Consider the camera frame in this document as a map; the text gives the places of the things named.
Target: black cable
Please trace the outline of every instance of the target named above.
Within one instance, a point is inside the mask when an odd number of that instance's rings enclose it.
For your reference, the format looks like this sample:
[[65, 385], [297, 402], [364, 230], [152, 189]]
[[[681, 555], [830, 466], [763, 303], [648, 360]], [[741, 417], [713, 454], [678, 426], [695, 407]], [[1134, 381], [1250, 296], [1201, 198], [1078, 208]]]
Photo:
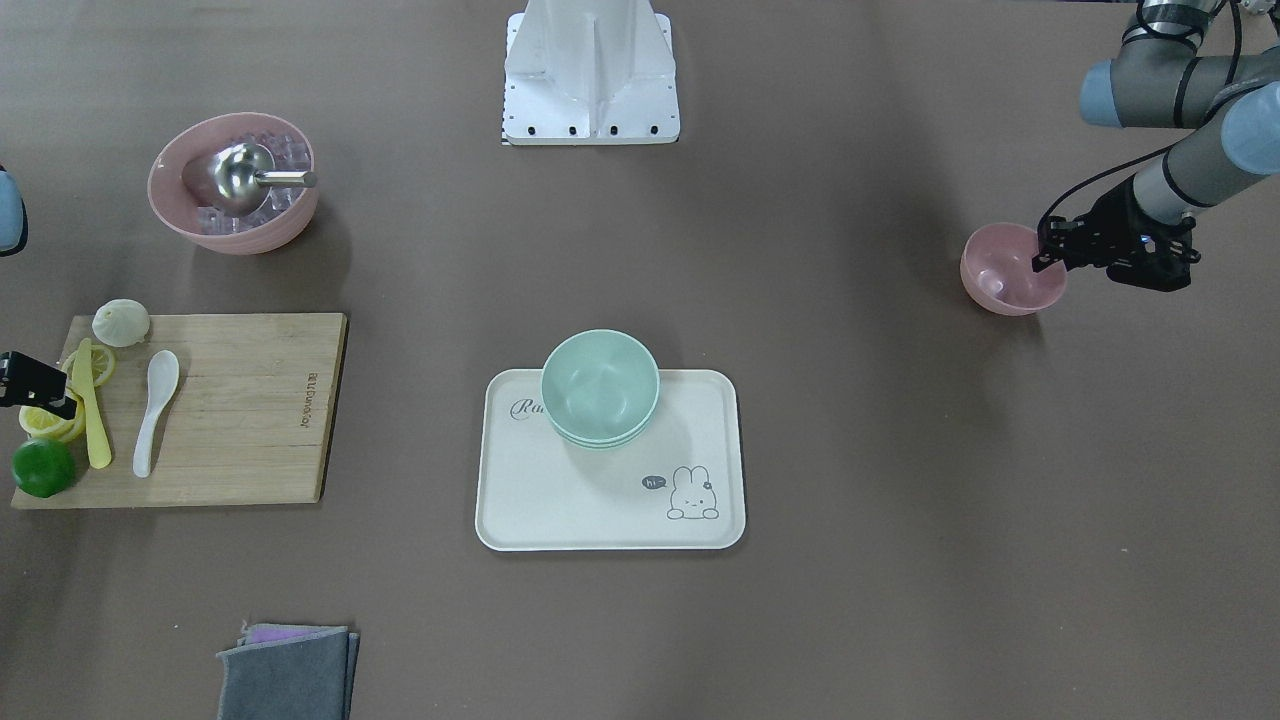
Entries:
[[1226, 70], [1226, 83], [1235, 82], [1235, 70], [1240, 68], [1240, 47], [1244, 45], [1244, 28], [1240, 23], [1240, 0], [1225, 0], [1231, 5], [1231, 26], [1235, 28], [1235, 49], [1231, 50], [1231, 67]]
[[1048, 206], [1048, 210], [1044, 210], [1044, 214], [1041, 215], [1039, 222], [1036, 223], [1036, 232], [1037, 233], [1042, 233], [1044, 231], [1044, 224], [1048, 223], [1048, 217], [1052, 215], [1053, 210], [1057, 210], [1057, 206], [1061, 205], [1062, 201], [1066, 200], [1068, 197], [1075, 195], [1080, 190], [1084, 190], [1085, 187], [1088, 187], [1088, 186], [1098, 182], [1100, 179], [1102, 179], [1102, 178], [1105, 178], [1105, 177], [1107, 177], [1107, 176], [1110, 176], [1112, 173], [1119, 173], [1120, 170], [1123, 170], [1125, 168], [1132, 168], [1132, 167], [1137, 165], [1138, 163], [1146, 163], [1147, 160], [1151, 160], [1152, 158], [1158, 158], [1160, 155], [1164, 155], [1165, 152], [1169, 152], [1169, 150], [1174, 145], [1176, 145], [1176, 143], [1166, 145], [1166, 146], [1161, 147], [1160, 150], [1152, 150], [1151, 152], [1147, 152], [1142, 158], [1134, 158], [1133, 160], [1129, 160], [1128, 163], [1116, 165], [1116, 167], [1111, 168], [1110, 170], [1102, 170], [1101, 173], [1093, 176], [1092, 178], [1089, 178], [1087, 181], [1083, 181], [1080, 183], [1076, 183], [1075, 187], [1073, 187], [1071, 190], [1068, 190], [1066, 192], [1064, 192], [1062, 195], [1060, 195], [1059, 199], [1055, 200], [1053, 204]]
[[1183, 123], [1183, 102], [1187, 101], [1187, 86], [1192, 83], [1192, 74], [1196, 72], [1196, 67], [1199, 65], [1199, 58], [1192, 58], [1190, 63], [1187, 63], [1187, 68], [1183, 70], [1181, 79], [1178, 81], [1178, 95], [1174, 97], [1174, 127], [1185, 128], [1187, 124]]

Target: pink bowl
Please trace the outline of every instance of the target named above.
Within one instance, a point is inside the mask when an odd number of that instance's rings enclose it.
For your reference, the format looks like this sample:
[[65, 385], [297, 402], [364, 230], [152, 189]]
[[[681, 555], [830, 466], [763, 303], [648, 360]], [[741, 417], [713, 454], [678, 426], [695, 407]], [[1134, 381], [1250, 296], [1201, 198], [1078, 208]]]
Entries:
[[1066, 268], [1055, 263], [1032, 270], [1039, 254], [1036, 231], [1014, 223], [978, 228], [960, 255], [960, 279], [974, 302], [1001, 315], [1028, 315], [1057, 302], [1066, 291]]
[[275, 115], [230, 113], [210, 118], [173, 138], [151, 164], [147, 200], [160, 222], [196, 245], [227, 255], [266, 252], [297, 237], [316, 213], [320, 195], [314, 187], [303, 190], [288, 210], [256, 228], [234, 234], [204, 234], [200, 232], [196, 201], [182, 183], [182, 169], [187, 163], [227, 147], [232, 138], [259, 132], [289, 133], [306, 142], [311, 152], [311, 167], [315, 168], [315, 147], [307, 136]]

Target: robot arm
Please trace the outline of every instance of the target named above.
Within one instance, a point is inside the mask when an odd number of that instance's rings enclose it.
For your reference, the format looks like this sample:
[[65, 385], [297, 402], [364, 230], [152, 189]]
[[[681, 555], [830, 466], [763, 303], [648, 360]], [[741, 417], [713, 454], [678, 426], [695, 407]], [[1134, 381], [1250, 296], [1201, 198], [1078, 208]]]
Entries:
[[1106, 268], [1125, 284], [1180, 290], [1199, 260], [1194, 215], [1280, 172], [1280, 46], [1248, 58], [1197, 58], [1215, 5], [1221, 8], [1217, 0], [1140, 3], [1116, 60], [1089, 70], [1080, 92], [1088, 122], [1198, 129], [1084, 215], [1046, 213], [1033, 269], [1061, 260], [1068, 269]]

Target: scoop handle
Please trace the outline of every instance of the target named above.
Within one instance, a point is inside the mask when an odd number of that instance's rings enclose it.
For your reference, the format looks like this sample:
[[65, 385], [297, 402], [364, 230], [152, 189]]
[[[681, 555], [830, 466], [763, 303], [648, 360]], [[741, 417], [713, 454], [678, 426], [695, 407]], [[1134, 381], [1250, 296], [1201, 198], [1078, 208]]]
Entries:
[[253, 173], [257, 184], [279, 187], [315, 187], [316, 174], [311, 170], [262, 170]]

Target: white spoon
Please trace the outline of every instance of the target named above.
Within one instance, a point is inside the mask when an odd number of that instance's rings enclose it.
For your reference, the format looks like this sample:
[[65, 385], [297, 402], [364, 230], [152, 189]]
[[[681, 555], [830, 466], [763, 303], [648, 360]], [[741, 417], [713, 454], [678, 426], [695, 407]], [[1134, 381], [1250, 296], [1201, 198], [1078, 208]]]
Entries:
[[161, 350], [151, 356], [147, 365], [147, 411], [142, 415], [142, 428], [138, 429], [138, 445], [133, 448], [133, 474], [140, 478], [151, 475], [151, 438], [156, 432], [156, 420], [164, 413], [165, 405], [178, 389], [178, 356]]

